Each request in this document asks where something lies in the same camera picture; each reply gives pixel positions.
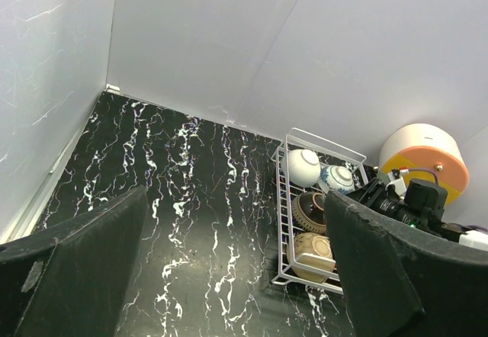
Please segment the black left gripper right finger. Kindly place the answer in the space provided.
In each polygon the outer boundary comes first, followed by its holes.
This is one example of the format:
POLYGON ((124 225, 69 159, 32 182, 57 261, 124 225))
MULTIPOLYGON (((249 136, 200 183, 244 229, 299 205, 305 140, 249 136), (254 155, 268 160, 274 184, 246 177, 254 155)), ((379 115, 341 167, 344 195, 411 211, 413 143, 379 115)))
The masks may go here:
POLYGON ((357 336, 485 336, 487 253, 331 191, 327 236, 357 336))

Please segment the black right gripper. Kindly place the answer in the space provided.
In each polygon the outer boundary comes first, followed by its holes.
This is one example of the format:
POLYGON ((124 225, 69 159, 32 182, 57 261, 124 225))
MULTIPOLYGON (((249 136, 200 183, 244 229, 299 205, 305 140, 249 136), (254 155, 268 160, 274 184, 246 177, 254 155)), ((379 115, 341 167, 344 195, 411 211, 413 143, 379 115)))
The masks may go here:
POLYGON ((386 216, 431 234, 439 234, 448 192, 440 185, 418 178, 410 181, 404 199, 378 178, 348 197, 386 216))

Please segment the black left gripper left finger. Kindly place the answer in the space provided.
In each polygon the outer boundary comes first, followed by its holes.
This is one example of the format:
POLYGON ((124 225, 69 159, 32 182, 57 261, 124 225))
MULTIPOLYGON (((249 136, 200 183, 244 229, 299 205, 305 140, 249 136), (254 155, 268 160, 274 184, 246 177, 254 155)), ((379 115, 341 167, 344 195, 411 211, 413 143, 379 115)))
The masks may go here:
POLYGON ((1 246, 3 336, 113 336, 149 213, 133 188, 1 246))

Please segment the blue floral porcelain bowl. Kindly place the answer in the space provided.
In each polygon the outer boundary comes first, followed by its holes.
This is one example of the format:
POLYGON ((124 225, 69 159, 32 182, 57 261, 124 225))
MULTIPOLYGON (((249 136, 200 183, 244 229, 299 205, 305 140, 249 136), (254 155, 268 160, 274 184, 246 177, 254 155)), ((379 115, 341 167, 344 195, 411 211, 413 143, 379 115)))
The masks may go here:
POLYGON ((324 193, 335 190, 348 194, 355 190, 352 173, 340 165, 329 165, 322 168, 318 185, 324 193))

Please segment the black bowl with beige outside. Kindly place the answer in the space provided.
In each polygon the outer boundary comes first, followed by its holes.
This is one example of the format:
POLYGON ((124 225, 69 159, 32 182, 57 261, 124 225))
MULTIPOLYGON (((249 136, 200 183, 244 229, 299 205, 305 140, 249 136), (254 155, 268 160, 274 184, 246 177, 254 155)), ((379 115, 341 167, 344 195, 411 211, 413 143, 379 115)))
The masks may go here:
POLYGON ((291 249, 294 249, 295 259, 298 259, 299 263, 329 272, 333 272, 336 267, 330 241, 325 236, 316 233, 301 233, 295 236, 293 246, 286 249, 289 262, 292 260, 291 249))

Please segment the tan bowl with brown rim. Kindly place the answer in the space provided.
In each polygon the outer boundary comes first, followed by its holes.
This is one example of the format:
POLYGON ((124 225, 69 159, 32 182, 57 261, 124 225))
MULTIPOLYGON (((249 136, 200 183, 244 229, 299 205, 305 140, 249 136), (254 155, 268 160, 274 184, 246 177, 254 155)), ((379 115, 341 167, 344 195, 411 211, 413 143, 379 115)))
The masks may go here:
POLYGON ((319 192, 304 192, 297 195, 291 203, 292 216, 307 232, 326 234, 324 202, 326 197, 319 192))

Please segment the white bowl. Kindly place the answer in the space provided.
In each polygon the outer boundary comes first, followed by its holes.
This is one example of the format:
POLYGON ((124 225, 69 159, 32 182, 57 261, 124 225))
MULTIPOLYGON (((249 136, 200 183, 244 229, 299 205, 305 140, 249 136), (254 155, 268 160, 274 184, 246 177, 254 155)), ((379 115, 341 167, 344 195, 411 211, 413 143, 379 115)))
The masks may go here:
POLYGON ((309 149, 294 149, 285 159, 289 180, 297 186, 311 187, 317 183, 321 167, 318 155, 309 149))

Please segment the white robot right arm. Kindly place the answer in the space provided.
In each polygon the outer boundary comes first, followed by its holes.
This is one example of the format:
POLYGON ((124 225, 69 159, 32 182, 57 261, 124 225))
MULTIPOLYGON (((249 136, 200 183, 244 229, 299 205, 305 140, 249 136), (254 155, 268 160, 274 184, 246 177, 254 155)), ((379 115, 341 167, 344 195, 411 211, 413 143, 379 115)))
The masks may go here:
POLYGON ((475 226, 445 223, 442 217, 448 192, 440 185, 418 178, 410 181, 404 197, 376 178, 348 197, 401 223, 434 236, 483 251, 487 250, 487 231, 475 226))

